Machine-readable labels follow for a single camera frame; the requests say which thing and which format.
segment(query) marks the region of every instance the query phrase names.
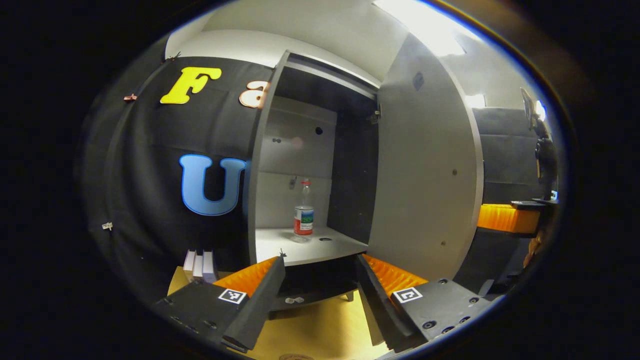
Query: yellow letter f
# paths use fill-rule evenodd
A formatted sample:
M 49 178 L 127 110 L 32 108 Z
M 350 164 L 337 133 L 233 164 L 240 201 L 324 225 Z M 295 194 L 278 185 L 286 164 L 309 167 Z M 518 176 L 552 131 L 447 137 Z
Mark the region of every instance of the yellow letter f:
M 207 83 L 208 75 L 212 80 L 218 79 L 222 75 L 222 70 L 211 67 L 186 67 L 182 70 L 182 75 L 175 82 L 169 94 L 160 99 L 161 104 L 186 104 L 189 101 L 187 91 L 192 88 L 191 92 L 197 94 Z

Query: plastic water bottle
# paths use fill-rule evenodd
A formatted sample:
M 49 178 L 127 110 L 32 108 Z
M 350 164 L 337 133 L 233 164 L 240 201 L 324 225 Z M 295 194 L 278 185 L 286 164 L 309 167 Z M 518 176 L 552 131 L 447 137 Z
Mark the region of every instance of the plastic water bottle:
M 304 178 L 300 182 L 302 191 L 294 208 L 293 241 L 303 243 L 311 240 L 308 236 L 314 232 L 314 207 L 310 203 L 311 181 Z

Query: blue letter u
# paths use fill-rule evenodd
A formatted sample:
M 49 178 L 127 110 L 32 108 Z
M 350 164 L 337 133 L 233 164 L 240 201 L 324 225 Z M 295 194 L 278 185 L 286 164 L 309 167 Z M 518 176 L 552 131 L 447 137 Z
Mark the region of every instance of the blue letter u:
M 225 169 L 225 194 L 218 201 L 204 196 L 205 170 L 213 164 L 207 156 L 184 155 L 180 158 L 182 171 L 182 201 L 194 213 L 214 217 L 233 210 L 238 203 L 240 172 L 246 163 L 238 159 L 222 159 L 220 166 Z

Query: bolt hole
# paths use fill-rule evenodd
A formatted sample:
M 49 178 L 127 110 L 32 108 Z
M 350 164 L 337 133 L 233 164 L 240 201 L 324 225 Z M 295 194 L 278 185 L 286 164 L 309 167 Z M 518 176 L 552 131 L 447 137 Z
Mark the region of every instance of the bolt hole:
M 435 321 L 430 321 L 430 322 L 426 322 L 424 324 L 422 324 L 422 328 L 423 329 L 431 329 L 432 327 L 434 327 L 437 323 Z

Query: letter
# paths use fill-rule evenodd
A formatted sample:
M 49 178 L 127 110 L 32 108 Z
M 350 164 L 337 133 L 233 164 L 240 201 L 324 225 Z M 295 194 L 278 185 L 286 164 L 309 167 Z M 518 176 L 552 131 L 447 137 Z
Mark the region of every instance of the letter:
M 266 81 L 252 81 L 246 85 L 247 90 L 240 94 L 240 103 L 248 108 L 257 108 L 260 105 L 264 91 L 267 88 Z
M 232 211 L 238 202 L 240 173 L 246 163 L 238 159 L 222 159 L 220 166 L 225 169 L 225 193 L 222 199 L 211 201 L 204 196 L 205 170 L 213 164 L 202 155 L 184 155 L 182 165 L 182 201 L 194 213 L 215 217 Z
M 186 104 L 189 101 L 189 95 L 187 91 L 192 88 L 191 92 L 197 94 L 200 92 L 207 83 L 207 76 L 212 80 L 220 78 L 222 70 L 212 67 L 186 67 L 182 70 L 182 75 L 178 78 L 178 81 L 173 84 L 173 88 L 160 98 L 161 104 Z

